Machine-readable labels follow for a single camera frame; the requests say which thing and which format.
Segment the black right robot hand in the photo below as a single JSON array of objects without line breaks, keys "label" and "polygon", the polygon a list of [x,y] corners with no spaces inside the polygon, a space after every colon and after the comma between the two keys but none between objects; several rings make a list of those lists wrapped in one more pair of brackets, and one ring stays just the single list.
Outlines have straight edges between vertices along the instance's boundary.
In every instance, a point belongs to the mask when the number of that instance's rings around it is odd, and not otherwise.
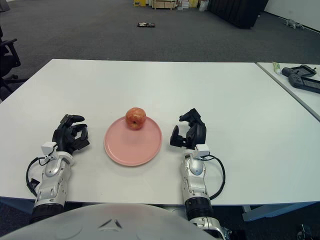
[{"label": "black right robot hand", "polygon": [[170,145],[174,147],[185,147],[186,149],[194,150],[196,145],[205,144],[207,128],[201,120],[201,116],[195,108],[192,108],[184,115],[179,117],[180,122],[188,122],[189,130],[185,137],[179,135],[179,127],[176,125],[173,128]]}]

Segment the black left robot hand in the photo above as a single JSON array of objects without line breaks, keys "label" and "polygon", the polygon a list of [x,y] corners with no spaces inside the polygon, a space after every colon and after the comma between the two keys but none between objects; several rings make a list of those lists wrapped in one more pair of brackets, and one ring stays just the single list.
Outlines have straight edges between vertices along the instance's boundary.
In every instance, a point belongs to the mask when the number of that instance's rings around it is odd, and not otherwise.
[{"label": "black left robot hand", "polygon": [[81,150],[90,144],[88,126],[84,123],[75,124],[84,120],[83,116],[70,114],[62,118],[52,137],[58,152],[67,152],[72,155],[74,151]]}]

